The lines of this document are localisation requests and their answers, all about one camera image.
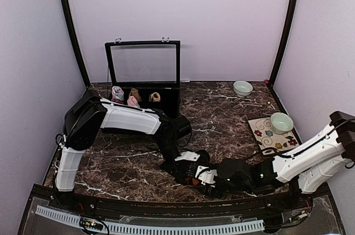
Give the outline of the black argyle orange red sock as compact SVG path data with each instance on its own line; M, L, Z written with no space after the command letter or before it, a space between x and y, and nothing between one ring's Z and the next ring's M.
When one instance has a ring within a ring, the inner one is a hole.
M197 151L200 154L199 159L196 162L187 161L186 166L186 180L188 183L191 183L195 186L200 185L201 182L195 178L196 170L198 166L206 166L210 162L210 155L205 150Z

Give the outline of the striped beige maroon sock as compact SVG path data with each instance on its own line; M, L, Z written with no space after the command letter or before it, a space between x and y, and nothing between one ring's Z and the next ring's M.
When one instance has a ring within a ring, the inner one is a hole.
M149 102L160 102L161 101L161 96L158 92L154 92L149 95Z

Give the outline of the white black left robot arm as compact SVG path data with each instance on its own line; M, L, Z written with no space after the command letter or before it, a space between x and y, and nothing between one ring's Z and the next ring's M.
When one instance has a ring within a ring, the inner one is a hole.
M163 168L176 175L176 162L197 161L200 157L192 151L178 150L177 140L191 133L186 117L172 119L161 110L118 104L88 90L66 113L63 132L55 139L62 149L54 181L59 191L56 200L67 211L78 206L77 196L71 193L75 176L83 154L99 131L153 135L164 158Z

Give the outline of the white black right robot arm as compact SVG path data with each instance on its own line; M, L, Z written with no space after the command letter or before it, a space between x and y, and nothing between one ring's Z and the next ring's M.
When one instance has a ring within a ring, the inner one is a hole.
M302 145L256 165L240 159L225 159L217 164L205 193L220 198L226 192L254 195L273 193L296 180L297 188L284 195L283 205L293 210L305 194L313 193L341 168L354 166L354 116L335 111L331 122Z

